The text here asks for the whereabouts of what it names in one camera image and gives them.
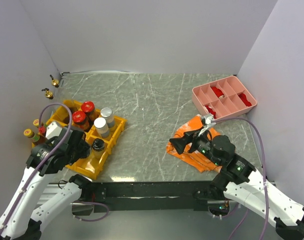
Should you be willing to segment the black-lid jar brown powder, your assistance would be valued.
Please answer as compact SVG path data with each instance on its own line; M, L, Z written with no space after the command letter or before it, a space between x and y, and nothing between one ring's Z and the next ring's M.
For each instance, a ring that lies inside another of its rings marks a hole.
M97 160L100 160L105 152L105 142L102 139L96 138L92 143L93 155Z

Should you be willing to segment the red-lid sauce jar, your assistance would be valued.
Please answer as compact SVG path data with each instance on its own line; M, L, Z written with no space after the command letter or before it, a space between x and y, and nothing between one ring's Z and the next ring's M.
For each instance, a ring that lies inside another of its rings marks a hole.
M75 111L72 114L72 121L85 132L88 132L90 130L90 123L88 121L87 115L83 111Z
M81 105L81 110L87 115L87 117L92 123L99 117L95 105L91 101L85 101Z

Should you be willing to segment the white-lid jar edge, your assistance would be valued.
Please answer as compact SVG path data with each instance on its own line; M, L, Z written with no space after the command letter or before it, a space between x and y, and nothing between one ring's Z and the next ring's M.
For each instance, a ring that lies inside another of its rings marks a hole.
M98 117L94 121L94 126L96 128L96 131L103 139L108 139L110 137L110 130L107 125L107 122L104 118Z

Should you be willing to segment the red-lid sauce jar back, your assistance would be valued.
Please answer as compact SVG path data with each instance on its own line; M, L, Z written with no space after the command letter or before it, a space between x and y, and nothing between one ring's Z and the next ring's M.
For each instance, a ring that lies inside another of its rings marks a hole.
M81 110L87 115L87 117L92 123L99 117L95 105L91 101L85 101L81 105Z

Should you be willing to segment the green-label sauce bottle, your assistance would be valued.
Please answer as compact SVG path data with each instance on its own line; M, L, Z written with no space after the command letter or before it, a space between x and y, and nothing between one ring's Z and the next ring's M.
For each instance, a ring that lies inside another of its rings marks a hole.
M23 131L23 135L27 137L35 146L46 142L46 138L27 128Z
M33 125L34 125L36 128L41 128L41 127L46 128L46 124L43 123L43 122L41 122L41 121L39 121L39 119L35 119L35 120L33 121Z

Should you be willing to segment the blue-label clear jar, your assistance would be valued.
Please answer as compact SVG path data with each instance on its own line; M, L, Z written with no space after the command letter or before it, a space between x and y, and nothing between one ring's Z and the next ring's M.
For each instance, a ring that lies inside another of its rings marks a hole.
M100 111L100 116L106 120L106 123L110 129L111 132L115 131L116 129L116 122L114 118L114 114L111 108L104 107Z

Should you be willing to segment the tall oil bottle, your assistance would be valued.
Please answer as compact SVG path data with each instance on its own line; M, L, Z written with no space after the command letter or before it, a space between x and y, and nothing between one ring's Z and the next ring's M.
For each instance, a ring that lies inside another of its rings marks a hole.
M49 99L51 103L56 103L56 102L62 103L70 109L71 113L77 111L77 107L72 97L66 90L58 87L58 88L54 88L53 90L50 90L48 88L43 88L41 91L44 92L45 97ZM55 105L52 106L52 111L54 112L54 115L56 116L57 120L64 123L69 122L69 113L65 107L60 105Z
M51 78L51 84L53 86L53 96L54 96L54 99L58 100L58 101L64 101L66 99L66 96L65 96L65 89L63 87L63 81L58 79L58 78L55 78L53 75L49 75L50 78Z

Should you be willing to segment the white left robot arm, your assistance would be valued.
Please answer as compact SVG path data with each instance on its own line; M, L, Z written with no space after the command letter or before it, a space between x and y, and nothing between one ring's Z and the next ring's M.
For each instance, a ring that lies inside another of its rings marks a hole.
M0 240L38 240L47 225L72 202L91 197L90 180L76 174L46 203L37 203L49 182L68 164L86 157L84 131L64 127L59 136L35 146L21 182L0 217Z

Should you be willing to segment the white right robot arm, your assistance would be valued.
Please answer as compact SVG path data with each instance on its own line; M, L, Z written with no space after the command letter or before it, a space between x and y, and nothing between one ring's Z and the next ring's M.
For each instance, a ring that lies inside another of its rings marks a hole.
M284 240L304 238L304 205L286 196L250 162L236 153L236 147L226 135L209 139L206 131L188 131L182 137L169 140L178 154L186 146L188 152L197 151L221 168L211 182L211 195L234 200L268 220Z

